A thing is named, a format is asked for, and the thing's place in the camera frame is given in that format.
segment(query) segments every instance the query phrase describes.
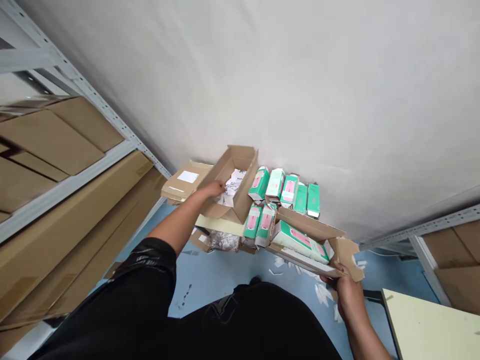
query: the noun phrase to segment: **black shirt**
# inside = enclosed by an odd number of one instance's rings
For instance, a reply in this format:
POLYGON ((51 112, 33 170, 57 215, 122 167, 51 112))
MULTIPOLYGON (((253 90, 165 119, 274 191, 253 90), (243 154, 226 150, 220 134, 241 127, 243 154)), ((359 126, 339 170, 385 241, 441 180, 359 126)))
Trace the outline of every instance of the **black shirt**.
POLYGON ((340 359, 310 309, 268 282, 168 317, 176 260, 166 242, 144 239, 30 359, 340 359))

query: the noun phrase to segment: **packaging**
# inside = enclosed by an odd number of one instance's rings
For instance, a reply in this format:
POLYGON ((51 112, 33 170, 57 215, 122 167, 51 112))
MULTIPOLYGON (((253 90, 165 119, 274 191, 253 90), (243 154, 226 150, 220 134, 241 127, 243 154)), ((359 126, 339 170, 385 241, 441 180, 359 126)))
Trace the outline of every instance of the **packaging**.
POLYGON ((277 208, 270 208, 267 204, 263 206, 261 211, 260 221, 258 223, 258 230, 255 236, 255 245, 265 248, 269 244, 269 230, 272 221, 275 217, 277 208))
POLYGON ((250 212, 248 213, 248 218, 245 222, 245 230, 243 231, 243 236, 250 239, 255 239, 257 234, 257 229, 259 227, 259 220, 262 213, 262 208, 256 205, 252 205, 250 212))
POLYGON ((319 244, 323 244, 325 240, 328 240, 328 243, 334 252, 333 257, 330 259, 330 264, 337 260, 341 264, 345 265, 350 273, 350 276, 356 282, 361 281, 365 277, 364 272, 362 269, 357 267, 354 259, 354 254, 360 251, 359 246, 350 239, 341 237, 344 234, 343 231, 284 207, 280 207, 277 210, 275 218, 272 222, 272 226, 270 227, 270 244, 266 247, 267 251, 284 258, 285 260, 296 264, 314 274, 325 275, 330 278, 339 278, 346 275, 336 268, 322 264, 319 261, 312 260, 307 256, 284 247, 283 245, 273 243, 273 229, 280 220, 283 220, 319 244))
POLYGON ((161 195, 173 200, 172 205, 181 204, 197 190, 212 168, 212 165, 190 160, 166 181, 161 195))
POLYGON ((198 188, 201 189, 207 186, 213 180, 220 180, 226 183, 235 169, 246 171, 246 174, 233 197, 233 207, 220 205, 214 199, 211 199, 204 205, 201 214, 214 219, 225 219, 234 223, 244 224, 253 202, 249 196, 250 184, 254 181, 258 168, 258 151, 253 147, 228 145, 227 150, 198 188))
POLYGON ((253 184, 251 185, 248 195, 254 201, 262 201, 265 199, 265 191, 270 180, 270 172, 266 166, 260 166, 256 172, 253 184))
POLYGON ((50 110, 103 153, 124 140, 102 113, 81 96, 37 95, 8 106, 50 110))
POLYGON ((285 181, 285 172, 282 168, 276 168, 271 171, 270 180, 266 187, 265 195, 268 196, 272 202, 280 202, 282 189, 285 181))
POLYGON ((295 202, 299 180, 300 176, 294 173, 285 177, 285 185, 283 185, 283 191, 281 192, 280 198, 280 204, 284 208, 290 208, 295 202))
POLYGON ((435 274, 455 309, 480 315, 480 266, 436 269, 435 274))
POLYGON ((0 331, 41 320, 142 197, 161 189, 165 180, 152 168, 0 323, 0 331))
POLYGON ((428 249, 439 269, 464 268, 477 265, 477 261, 457 236, 453 228, 423 235, 428 249))
POLYGON ((293 211, 300 214, 307 213, 307 186, 305 186, 305 184, 302 182, 298 182, 293 211))
POLYGON ((0 107, 0 137, 69 175, 80 173, 104 156, 49 110, 0 107))
POLYGON ((137 204, 103 244, 82 272, 48 311, 49 316, 71 313, 95 288, 161 197, 163 179, 142 194, 137 204))
POLYGON ((21 150, 9 155, 8 158, 15 163, 29 168, 30 170, 33 170, 34 172, 37 172, 55 182, 61 182, 69 177, 63 171, 58 170, 56 167, 26 151, 21 150))
POLYGON ((13 213, 56 185, 56 182, 0 157, 0 211, 13 213))
POLYGON ((306 213, 315 219, 320 216, 320 186, 317 184, 308 184, 306 213))
POLYGON ((0 247, 0 321, 152 167, 132 152, 0 247))
POLYGON ((328 265, 330 258, 327 255, 324 245, 313 241, 307 235, 280 220, 276 223, 271 234, 271 241, 274 244, 282 245, 306 257, 328 265))

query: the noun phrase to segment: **white sticker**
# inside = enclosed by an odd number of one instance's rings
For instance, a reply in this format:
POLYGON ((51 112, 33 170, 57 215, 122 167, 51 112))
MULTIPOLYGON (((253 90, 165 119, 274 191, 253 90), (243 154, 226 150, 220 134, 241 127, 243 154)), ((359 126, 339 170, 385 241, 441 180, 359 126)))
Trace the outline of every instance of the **white sticker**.
POLYGON ((198 177, 199 175, 197 173, 184 171, 178 176, 178 180, 193 184, 198 177))

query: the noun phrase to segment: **person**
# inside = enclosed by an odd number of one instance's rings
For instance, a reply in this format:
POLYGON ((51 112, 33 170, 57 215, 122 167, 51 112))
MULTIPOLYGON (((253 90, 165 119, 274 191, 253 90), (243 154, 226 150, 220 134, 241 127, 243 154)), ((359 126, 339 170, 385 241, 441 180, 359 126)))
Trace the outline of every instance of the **person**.
MULTIPOLYGON (((213 181, 193 193, 30 359, 245 359, 259 355, 340 359, 312 311, 299 298, 258 277, 183 318, 168 317, 177 257, 204 203, 224 190, 219 181, 213 181)), ((348 272, 340 263, 335 266, 348 272)), ((349 276, 321 279, 338 292, 338 309, 355 360, 391 359, 370 323, 361 283, 349 276)))

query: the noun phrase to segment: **desk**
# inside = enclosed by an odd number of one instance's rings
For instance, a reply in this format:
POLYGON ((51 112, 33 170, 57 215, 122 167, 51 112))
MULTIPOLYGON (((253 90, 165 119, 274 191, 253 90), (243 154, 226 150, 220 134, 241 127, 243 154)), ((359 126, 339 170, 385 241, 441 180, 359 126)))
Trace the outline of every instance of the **desk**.
POLYGON ((480 359, 480 316, 387 289, 382 293, 401 359, 480 359))

